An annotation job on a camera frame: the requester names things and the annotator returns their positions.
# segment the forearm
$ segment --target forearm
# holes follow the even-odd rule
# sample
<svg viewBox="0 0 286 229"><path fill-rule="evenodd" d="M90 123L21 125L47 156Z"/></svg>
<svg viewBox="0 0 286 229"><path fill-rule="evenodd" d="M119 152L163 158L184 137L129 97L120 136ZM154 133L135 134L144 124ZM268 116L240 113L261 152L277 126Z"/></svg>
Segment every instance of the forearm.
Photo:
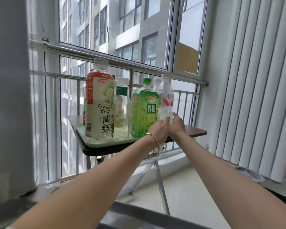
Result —
<svg viewBox="0 0 286 229"><path fill-rule="evenodd" d="M185 133L175 139L232 228L286 228L286 205Z"/></svg>
<svg viewBox="0 0 286 229"><path fill-rule="evenodd" d="M141 138L55 191L12 226L17 229L97 227L129 177L154 147L152 137Z"/></svg>

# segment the barcode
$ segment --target barcode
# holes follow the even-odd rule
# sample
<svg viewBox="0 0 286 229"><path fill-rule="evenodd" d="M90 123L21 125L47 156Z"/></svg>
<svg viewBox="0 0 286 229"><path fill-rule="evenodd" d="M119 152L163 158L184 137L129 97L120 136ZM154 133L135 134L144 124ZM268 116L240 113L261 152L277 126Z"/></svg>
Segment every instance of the barcode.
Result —
<svg viewBox="0 0 286 229"><path fill-rule="evenodd" d="M131 123L131 132L134 134L136 132L136 124Z"/></svg>
<svg viewBox="0 0 286 229"><path fill-rule="evenodd" d="M87 132L91 132L91 123L87 123Z"/></svg>

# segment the brown tabletop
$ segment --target brown tabletop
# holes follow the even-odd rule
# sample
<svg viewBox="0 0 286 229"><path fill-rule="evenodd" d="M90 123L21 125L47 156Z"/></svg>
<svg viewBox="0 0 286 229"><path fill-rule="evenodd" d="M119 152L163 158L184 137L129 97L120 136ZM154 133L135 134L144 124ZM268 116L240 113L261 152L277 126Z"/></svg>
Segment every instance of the brown tabletop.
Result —
<svg viewBox="0 0 286 229"><path fill-rule="evenodd" d="M96 156L103 156L107 154L118 153L133 143L131 142L131 143L126 143L126 144L102 147L102 148L90 148L85 145L83 139L81 138L79 132L76 129L76 125L83 123L83 116L82 115L70 115L68 118L73 128L74 134L80 143L80 147L83 149L83 153L87 156L96 157ZM206 135L207 133L206 130L203 130L200 128L194 128L194 127L187 126L187 125L185 126L185 130L186 130L186 133L190 137L203 136L203 135ZM173 142L173 141L174 140L172 138L168 137L166 140L166 143Z"/></svg>

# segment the hand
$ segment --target hand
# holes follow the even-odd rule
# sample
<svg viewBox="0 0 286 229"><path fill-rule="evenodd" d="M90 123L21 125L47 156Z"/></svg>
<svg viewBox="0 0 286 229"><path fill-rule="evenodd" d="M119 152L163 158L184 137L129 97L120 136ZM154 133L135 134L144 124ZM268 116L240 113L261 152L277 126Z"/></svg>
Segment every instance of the hand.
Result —
<svg viewBox="0 0 286 229"><path fill-rule="evenodd" d="M185 125L177 113L173 112L173 116L173 123L169 125L168 135L175 140L180 133L185 132Z"/></svg>
<svg viewBox="0 0 286 229"><path fill-rule="evenodd" d="M169 124L170 124L170 117L166 117L165 120L155 122L148 129L148 133L151 133L153 136L156 137L160 146L164 144L164 142L166 141L168 137Z"/></svg>

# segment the left hand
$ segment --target left hand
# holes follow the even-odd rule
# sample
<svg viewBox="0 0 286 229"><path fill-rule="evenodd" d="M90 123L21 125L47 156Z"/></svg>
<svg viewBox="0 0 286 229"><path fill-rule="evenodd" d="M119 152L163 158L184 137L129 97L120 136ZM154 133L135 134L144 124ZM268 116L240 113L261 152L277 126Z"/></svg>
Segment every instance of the left hand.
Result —
<svg viewBox="0 0 286 229"><path fill-rule="evenodd" d="M170 125L170 117L168 116L165 118L165 120L155 122L148 129L148 133L151 133L153 136L157 138L160 146L164 144L164 142L168 137L169 125Z"/></svg>

